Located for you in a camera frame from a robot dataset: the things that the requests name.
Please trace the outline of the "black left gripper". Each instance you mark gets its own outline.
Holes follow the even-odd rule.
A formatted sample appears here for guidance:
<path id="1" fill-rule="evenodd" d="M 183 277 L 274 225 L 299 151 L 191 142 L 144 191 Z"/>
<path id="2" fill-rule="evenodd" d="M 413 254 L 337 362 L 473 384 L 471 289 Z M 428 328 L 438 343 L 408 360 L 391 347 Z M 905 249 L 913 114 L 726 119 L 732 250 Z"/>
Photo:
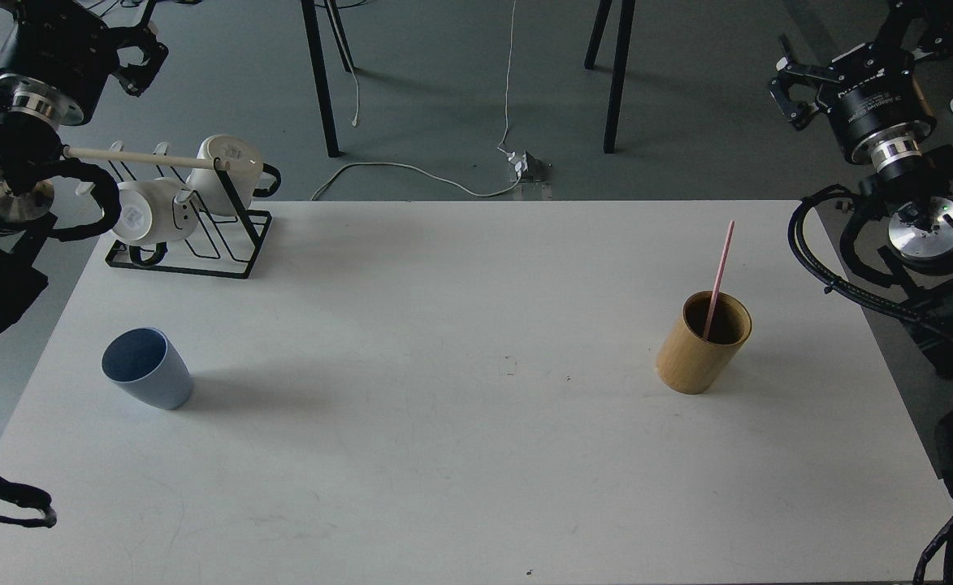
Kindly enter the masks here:
<path id="1" fill-rule="evenodd" d="M 0 49 L 0 86 L 6 76 L 44 82 L 63 92 L 104 85 L 113 75 L 130 96 L 141 96 L 168 56 L 155 23 L 109 28 L 76 1 L 7 1 L 13 29 Z M 138 49 L 140 63 L 122 64 L 122 49 Z"/>

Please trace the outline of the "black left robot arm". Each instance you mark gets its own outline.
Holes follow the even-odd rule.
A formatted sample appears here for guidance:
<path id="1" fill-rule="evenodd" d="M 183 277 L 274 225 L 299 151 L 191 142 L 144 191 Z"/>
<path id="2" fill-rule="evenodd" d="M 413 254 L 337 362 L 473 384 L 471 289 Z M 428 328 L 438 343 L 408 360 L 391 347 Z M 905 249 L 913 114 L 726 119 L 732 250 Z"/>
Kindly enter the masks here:
<path id="1" fill-rule="evenodd" d="M 13 19 L 0 49 L 0 334 L 19 322 L 48 278 L 34 262 L 46 241 L 82 241 L 115 226 L 115 179 L 67 154 L 64 126 L 88 123 L 108 79 L 130 96 L 167 59 L 150 20 L 111 27 L 76 1 L 0 1 Z"/>

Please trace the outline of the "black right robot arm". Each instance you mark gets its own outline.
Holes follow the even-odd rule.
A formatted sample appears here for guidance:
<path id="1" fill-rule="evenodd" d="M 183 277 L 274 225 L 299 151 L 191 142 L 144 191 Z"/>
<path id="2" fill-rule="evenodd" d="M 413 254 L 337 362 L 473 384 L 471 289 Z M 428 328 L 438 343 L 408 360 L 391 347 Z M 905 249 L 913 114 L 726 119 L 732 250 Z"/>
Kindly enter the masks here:
<path id="1" fill-rule="evenodd" d="M 791 42 L 769 93 L 796 129 L 824 115 L 843 157 L 871 174 L 850 190 L 834 184 L 804 197 L 791 216 L 787 241 L 800 266 L 864 310 L 902 323 L 940 375 L 953 374 L 953 148 L 922 149 L 936 126 L 914 76 L 917 57 L 888 38 L 857 45 L 826 64 L 795 58 Z M 852 274 L 876 288 L 903 290 L 895 301 L 856 285 L 810 249 L 804 222 L 810 210 L 840 201 L 851 214 L 838 254 Z M 939 474 L 953 500 L 953 410 L 934 426 Z M 922 584 L 930 562 L 942 557 L 942 582 L 953 582 L 953 514 L 925 545 L 913 582 Z"/>

